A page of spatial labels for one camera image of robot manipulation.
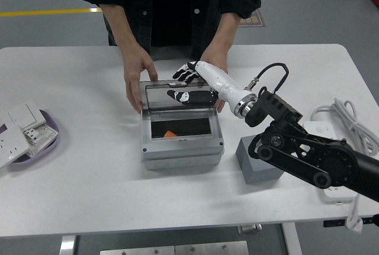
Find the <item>person's left hand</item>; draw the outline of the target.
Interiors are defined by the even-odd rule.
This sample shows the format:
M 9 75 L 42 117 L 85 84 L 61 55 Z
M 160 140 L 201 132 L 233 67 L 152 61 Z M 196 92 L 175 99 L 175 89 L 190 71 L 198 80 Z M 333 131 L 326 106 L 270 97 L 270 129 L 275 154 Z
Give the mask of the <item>person's left hand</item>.
M 225 73 L 228 73 L 227 55 L 231 46 L 232 45 L 230 43 L 222 43 L 219 41 L 213 41 L 205 49 L 205 51 L 201 55 L 200 60 L 210 63 L 220 68 Z

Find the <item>person's right hand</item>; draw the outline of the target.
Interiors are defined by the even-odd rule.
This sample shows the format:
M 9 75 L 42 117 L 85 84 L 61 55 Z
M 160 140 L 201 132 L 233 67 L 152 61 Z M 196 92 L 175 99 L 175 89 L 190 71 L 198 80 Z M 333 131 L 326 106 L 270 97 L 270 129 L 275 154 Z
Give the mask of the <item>person's right hand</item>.
M 151 57 L 140 46 L 121 51 L 124 64 L 124 81 L 126 84 L 126 96 L 135 111 L 141 113 L 143 109 L 140 94 L 140 76 L 146 70 L 150 80 L 158 80 L 158 73 Z

